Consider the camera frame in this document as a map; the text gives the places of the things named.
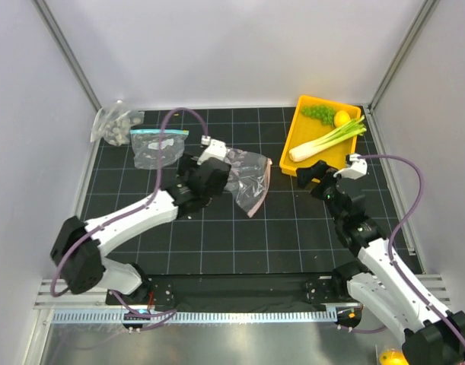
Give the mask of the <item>pink zip top bag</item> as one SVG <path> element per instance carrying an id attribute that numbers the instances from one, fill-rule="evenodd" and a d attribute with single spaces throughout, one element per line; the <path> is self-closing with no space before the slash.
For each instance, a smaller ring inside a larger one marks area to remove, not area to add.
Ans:
<path id="1" fill-rule="evenodd" d="M 248 217 L 254 216 L 269 191 L 272 161 L 262 154 L 230 148 L 225 162 L 231 165 L 225 190 Z"/>

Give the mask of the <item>green leek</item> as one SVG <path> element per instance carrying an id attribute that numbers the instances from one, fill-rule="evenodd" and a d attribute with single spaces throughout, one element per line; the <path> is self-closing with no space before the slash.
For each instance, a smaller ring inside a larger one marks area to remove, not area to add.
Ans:
<path id="1" fill-rule="evenodd" d="M 361 135 L 367 131 L 367 128 L 363 123 L 364 120 L 364 116 L 357 119 L 351 119 L 351 121 L 344 126 L 336 128 L 322 137 L 292 148 L 288 152 L 288 155 L 293 162 L 301 162 L 331 147 L 343 143 L 350 138 Z"/>

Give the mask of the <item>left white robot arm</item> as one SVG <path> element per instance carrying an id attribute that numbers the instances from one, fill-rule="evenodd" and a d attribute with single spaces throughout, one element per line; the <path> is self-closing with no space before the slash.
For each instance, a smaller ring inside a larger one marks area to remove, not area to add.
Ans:
<path id="1" fill-rule="evenodd" d="M 123 295 L 133 304 L 144 303 L 152 291 L 146 273 L 136 264 L 107 256 L 151 228 L 203 209 L 223 193 L 231 170 L 226 154 L 184 154 L 176 178 L 150 196 L 103 217 L 83 221 L 73 216 L 64 221 L 50 257 L 56 277 L 65 281 L 67 291 L 79 295 L 99 287 Z"/>

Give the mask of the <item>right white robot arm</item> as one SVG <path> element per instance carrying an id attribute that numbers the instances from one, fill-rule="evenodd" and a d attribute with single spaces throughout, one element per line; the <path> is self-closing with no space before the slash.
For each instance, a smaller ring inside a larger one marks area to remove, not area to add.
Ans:
<path id="1" fill-rule="evenodd" d="M 319 160 L 296 171 L 301 188 L 324 202 L 341 244 L 355 261 L 333 271 L 331 291 L 341 301 L 357 300 L 395 335 L 410 364 L 465 362 L 465 313 L 452 312 L 413 274 L 387 236 L 367 215 L 357 179 L 367 173 L 367 158 L 350 154 L 338 170 Z"/>

